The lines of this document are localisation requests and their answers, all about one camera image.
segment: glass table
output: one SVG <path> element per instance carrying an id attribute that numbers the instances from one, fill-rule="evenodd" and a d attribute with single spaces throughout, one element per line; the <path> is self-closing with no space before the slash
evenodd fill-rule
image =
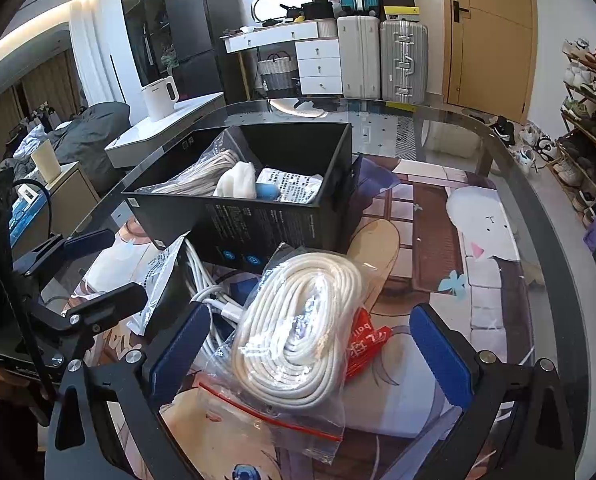
<path id="1" fill-rule="evenodd" d="M 477 351 L 492 350 L 513 364 L 533 365 L 543 357 L 553 361 L 579 458 L 587 433 L 590 379 L 576 287 L 534 188 L 492 130 L 477 118 L 422 106 L 329 98 L 229 105 L 148 156 L 91 211 L 79 233 L 101 228 L 117 232 L 122 227 L 120 238 L 155 250 L 122 205 L 122 192 L 175 143 L 203 128 L 286 122 L 305 123 L 308 128 L 315 121 L 350 123 L 353 152 L 370 156 L 399 179 L 398 186 L 374 198 L 356 234 L 379 219 L 396 228 L 399 242 L 385 243 L 385 251 L 392 254 L 387 258 L 388 277 L 370 308 L 374 327 L 388 326 L 392 336 L 371 365 L 345 385 L 347 430 L 332 465 L 274 449 L 269 443 L 242 442 L 239 450 L 233 446 L 219 457 L 207 458 L 210 446 L 197 443 L 197 433 L 190 434 L 185 421 L 199 424 L 202 429 L 197 431 L 206 432 L 207 438 L 225 438 L 228 431 L 216 429 L 221 422 L 204 416 L 202 405 L 189 393 L 193 387 L 176 397 L 169 415 L 163 413 L 191 461 L 214 478 L 237 476 L 234 468 L 243 463 L 253 466 L 261 478 L 272 479 L 280 475 L 412 478 L 412 471 L 459 415 L 409 335 L 409 313 L 422 301 L 430 303 L 450 328 L 462 332 Z M 490 175 L 494 160 L 497 171 Z M 466 213 L 470 209 L 481 212 L 482 221 L 468 222 L 473 219 Z M 100 292 L 90 273 L 85 275 L 97 257 L 92 254 L 60 270 L 43 291 L 53 310 L 59 312 L 76 289 L 82 298 Z M 100 275 L 100 268 L 95 273 Z M 83 300 L 72 298 L 71 305 L 74 301 Z M 532 315 L 537 310 L 549 312 L 549 322 Z M 144 343 L 121 325 L 106 334 L 105 358 L 121 359 Z M 486 471 L 488 457 L 496 452 L 496 431 L 504 431 L 496 428 L 505 424 L 508 413 L 502 407 L 470 478 Z"/>

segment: refrigerator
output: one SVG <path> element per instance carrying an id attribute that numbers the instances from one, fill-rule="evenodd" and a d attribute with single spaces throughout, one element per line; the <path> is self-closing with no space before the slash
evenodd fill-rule
<path id="1" fill-rule="evenodd" d="M 238 57 L 220 36 L 242 27 L 238 0 L 166 0 L 180 67 L 174 68 L 180 99 L 224 92 L 228 104 L 245 101 Z"/>

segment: red packet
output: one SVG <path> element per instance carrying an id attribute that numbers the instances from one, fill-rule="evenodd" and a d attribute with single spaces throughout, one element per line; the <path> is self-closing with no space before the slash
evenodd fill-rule
<path id="1" fill-rule="evenodd" d="M 347 380 L 363 370 L 390 337 L 391 329 L 388 326 L 374 330 L 369 312 L 366 308 L 360 308 L 353 320 L 349 338 Z"/>

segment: wooden door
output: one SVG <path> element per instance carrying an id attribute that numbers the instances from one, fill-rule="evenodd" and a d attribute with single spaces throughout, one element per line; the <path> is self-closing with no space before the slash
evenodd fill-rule
<path id="1" fill-rule="evenodd" d="M 534 76 L 533 0 L 449 0 L 449 7 L 447 102 L 523 122 Z"/>

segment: drawer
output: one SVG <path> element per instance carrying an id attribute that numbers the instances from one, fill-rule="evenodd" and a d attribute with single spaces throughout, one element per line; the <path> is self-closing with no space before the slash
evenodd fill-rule
<path id="1" fill-rule="evenodd" d="M 298 59 L 319 59 L 321 57 L 340 57 L 337 40 L 300 41 L 296 43 Z"/>
<path id="2" fill-rule="evenodd" d="M 324 57 L 322 59 L 299 59 L 298 69 L 300 77 L 320 77 L 342 75 L 339 57 Z"/>
<path id="3" fill-rule="evenodd" d="M 276 25 L 264 30 L 257 30 L 250 34 L 242 34 L 225 40 L 227 52 L 238 52 L 246 48 L 254 48 L 284 41 L 308 40 L 318 37 L 317 22 L 291 23 L 289 25 Z"/>
<path id="4" fill-rule="evenodd" d="M 333 76 L 301 77 L 300 91 L 307 94 L 342 94 L 342 78 Z"/>

